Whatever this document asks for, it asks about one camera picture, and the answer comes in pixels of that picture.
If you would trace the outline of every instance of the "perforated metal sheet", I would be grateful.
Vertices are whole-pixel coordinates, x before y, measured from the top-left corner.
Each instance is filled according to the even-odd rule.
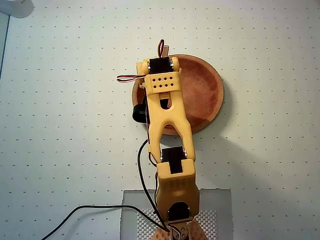
[[[221,111],[193,139],[198,187],[231,189],[234,239],[320,239],[318,0],[33,2],[10,19],[0,81],[0,239],[41,239],[77,205],[142,188],[146,129],[115,77],[160,38],[223,78]],[[119,226],[120,211],[84,210],[52,239]]]
[[[150,209],[143,209],[143,212],[150,216],[154,221],[158,221],[157,215]],[[209,240],[217,240],[217,212],[215,210],[200,210],[199,214],[195,217],[196,221],[200,224],[206,237]],[[155,233],[156,227],[150,224],[142,215],[136,215],[136,239],[137,240],[150,240]]]

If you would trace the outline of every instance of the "black cable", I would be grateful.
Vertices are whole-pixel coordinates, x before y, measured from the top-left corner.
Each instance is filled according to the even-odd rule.
[[[151,152],[149,152],[149,154],[148,154],[148,158],[149,158],[149,161],[150,161],[150,163],[153,165],[153,166],[157,166],[157,164],[156,163],[154,163],[152,160],[151,160]]]
[[[138,164],[138,170],[139,170],[139,175],[140,175],[140,180],[141,180],[141,184],[142,184],[142,187],[143,187],[143,190],[144,190],[144,193],[146,195],[146,197],[148,198],[150,204],[152,205],[153,207],[153,210],[155,211],[157,217],[159,218],[161,224],[163,225],[163,227],[165,228],[165,231],[166,232],[170,232],[170,230],[167,228],[167,226],[165,225],[165,222],[164,220],[162,219],[162,217],[160,216],[160,213],[155,205],[155,203],[152,201],[152,198],[150,197],[150,194],[147,190],[147,187],[146,187],[146,183],[145,183],[145,180],[144,180],[144,176],[142,174],[142,168],[141,168],[141,152],[142,152],[142,149],[144,148],[144,146],[147,144],[148,142],[148,139],[146,139],[141,147],[139,148],[139,151],[138,151],[138,156],[137,156],[137,164]]]
[[[158,204],[157,204],[158,172],[155,173],[154,178],[155,178],[154,204],[156,205],[156,207],[158,207]]]
[[[133,209],[136,210],[138,213],[140,213],[142,216],[144,216],[146,219],[148,219],[150,222],[152,222],[153,224],[155,224],[157,227],[161,228],[164,231],[167,231],[168,228],[165,228],[163,226],[161,226],[159,223],[157,223],[156,221],[154,221],[153,219],[151,219],[148,215],[146,215],[143,211],[141,211],[139,208],[137,208],[136,206],[132,206],[132,205],[80,205],[77,206],[75,209],[73,209],[68,216],[66,216],[64,218],[64,220],[55,227],[55,229],[53,229],[51,232],[49,232],[45,237],[43,237],[41,240],[46,240],[48,239],[52,234],[54,234],[59,228],[61,228],[61,226],[71,217],[72,214],[74,214],[77,210],[79,209]]]

